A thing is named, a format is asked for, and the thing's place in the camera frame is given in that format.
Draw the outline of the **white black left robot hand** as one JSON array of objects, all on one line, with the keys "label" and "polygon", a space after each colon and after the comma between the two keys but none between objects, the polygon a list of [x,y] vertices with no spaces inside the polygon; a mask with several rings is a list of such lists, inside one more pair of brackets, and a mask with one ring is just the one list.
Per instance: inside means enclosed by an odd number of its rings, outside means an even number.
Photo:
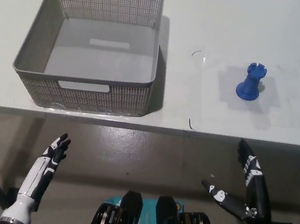
[{"label": "white black left robot hand", "polygon": [[39,156],[26,175],[18,194],[31,198],[34,202],[32,211],[38,210],[41,199],[52,181],[60,161],[65,159],[66,150],[71,143],[65,133],[54,140],[47,149]]}]

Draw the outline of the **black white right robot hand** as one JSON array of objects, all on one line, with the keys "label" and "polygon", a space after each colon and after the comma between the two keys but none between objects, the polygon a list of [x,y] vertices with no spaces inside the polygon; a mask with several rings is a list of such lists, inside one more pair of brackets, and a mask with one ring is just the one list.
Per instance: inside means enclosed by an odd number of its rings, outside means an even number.
[{"label": "black white right robot hand", "polygon": [[241,163],[246,187],[246,201],[202,180],[201,184],[217,205],[247,224],[272,224],[271,206],[265,176],[253,149],[245,140],[238,144],[238,161]]}]

